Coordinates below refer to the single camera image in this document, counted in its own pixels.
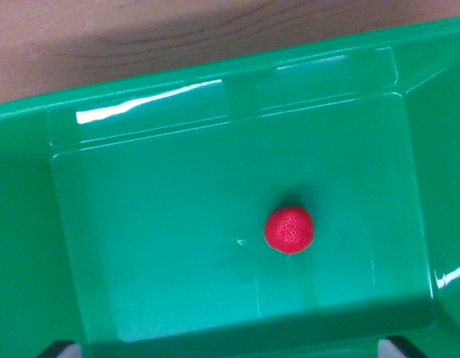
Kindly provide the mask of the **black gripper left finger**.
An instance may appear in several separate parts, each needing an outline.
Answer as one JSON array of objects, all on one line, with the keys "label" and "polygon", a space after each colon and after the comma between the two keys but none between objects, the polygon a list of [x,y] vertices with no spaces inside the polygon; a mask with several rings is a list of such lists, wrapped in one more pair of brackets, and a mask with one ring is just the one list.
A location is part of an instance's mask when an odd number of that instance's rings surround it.
[{"label": "black gripper left finger", "polygon": [[60,340],[51,343],[37,358],[81,358],[82,349],[71,340]]}]

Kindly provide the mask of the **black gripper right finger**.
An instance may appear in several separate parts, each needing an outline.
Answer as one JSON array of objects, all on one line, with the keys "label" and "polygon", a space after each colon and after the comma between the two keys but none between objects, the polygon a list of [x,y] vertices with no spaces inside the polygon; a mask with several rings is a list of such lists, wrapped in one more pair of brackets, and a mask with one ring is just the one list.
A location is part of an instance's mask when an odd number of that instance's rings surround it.
[{"label": "black gripper right finger", "polygon": [[404,336],[387,336],[377,343],[377,357],[426,358],[426,354]]}]

